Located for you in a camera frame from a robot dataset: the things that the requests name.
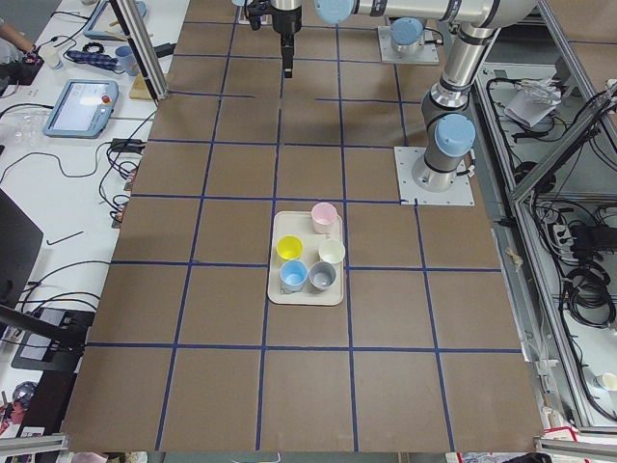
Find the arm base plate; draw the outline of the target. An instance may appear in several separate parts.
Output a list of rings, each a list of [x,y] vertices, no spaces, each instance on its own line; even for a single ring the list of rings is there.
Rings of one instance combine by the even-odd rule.
[[[461,159],[450,173],[433,171],[425,163],[425,147],[395,147],[394,164],[401,204],[463,206],[475,205],[469,168]]]
[[[389,64],[436,66],[440,62],[437,46],[430,41],[433,34],[424,30],[424,38],[405,45],[392,38],[390,26],[377,28],[381,61]]]

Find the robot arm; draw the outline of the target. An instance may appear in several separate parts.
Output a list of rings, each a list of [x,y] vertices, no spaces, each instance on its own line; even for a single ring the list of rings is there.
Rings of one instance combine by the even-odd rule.
[[[471,150],[475,128],[461,114],[469,102],[469,88],[499,30],[525,18],[535,1],[316,1],[322,21],[339,24],[353,14],[413,17],[457,23],[440,80],[426,94],[422,113],[428,147],[413,167],[413,179],[431,192],[447,190],[459,163]]]
[[[398,17],[390,25],[390,46],[398,54],[418,52],[425,44],[427,19]]]

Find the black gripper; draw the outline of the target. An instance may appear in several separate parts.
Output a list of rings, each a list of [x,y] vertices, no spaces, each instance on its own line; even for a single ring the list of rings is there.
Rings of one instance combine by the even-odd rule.
[[[294,35],[302,28],[301,0],[271,0],[274,30],[281,34],[282,70],[284,78],[293,76]]]

